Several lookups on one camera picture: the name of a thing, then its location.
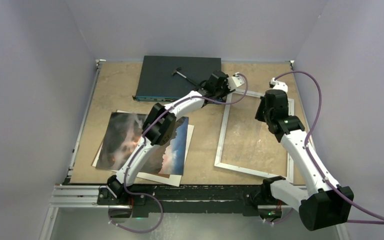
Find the white picture frame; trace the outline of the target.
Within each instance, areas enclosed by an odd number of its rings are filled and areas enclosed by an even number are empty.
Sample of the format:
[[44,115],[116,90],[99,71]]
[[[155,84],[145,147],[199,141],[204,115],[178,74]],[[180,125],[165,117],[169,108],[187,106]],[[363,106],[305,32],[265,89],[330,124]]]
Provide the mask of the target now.
[[227,96],[218,139],[214,167],[262,178],[282,176],[294,181],[294,161],[269,132],[264,122],[255,120],[263,96],[242,89]]

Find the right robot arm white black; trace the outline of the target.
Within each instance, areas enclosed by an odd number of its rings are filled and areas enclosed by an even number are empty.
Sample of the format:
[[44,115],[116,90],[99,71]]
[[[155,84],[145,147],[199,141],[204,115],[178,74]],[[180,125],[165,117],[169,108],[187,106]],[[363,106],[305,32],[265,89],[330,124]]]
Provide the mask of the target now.
[[287,93],[270,89],[260,99],[255,119],[267,124],[269,132],[298,166],[306,186],[306,190],[302,190],[282,176],[266,178],[261,185],[262,200],[268,204],[276,200],[286,203],[298,212],[310,231],[346,223],[354,193],[329,174],[306,141],[304,125],[297,116],[289,114]]

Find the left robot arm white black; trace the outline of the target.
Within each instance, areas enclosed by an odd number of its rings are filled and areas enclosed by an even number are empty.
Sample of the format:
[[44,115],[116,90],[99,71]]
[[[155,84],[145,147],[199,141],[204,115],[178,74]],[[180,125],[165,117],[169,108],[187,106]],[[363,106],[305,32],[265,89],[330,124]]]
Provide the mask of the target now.
[[228,76],[216,70],[202,85],[194,88],[184,97],[165,105],[156,103],[150,110],[144,124],[138,145],[120,170],[108,178],[106,188],[109,197],[118,205],[129,199],[128,187],[133,185],[138,172],[157,148],[171,140],[178,119],[209,102],[222,104],[221,99],[244,84],[236,75]]

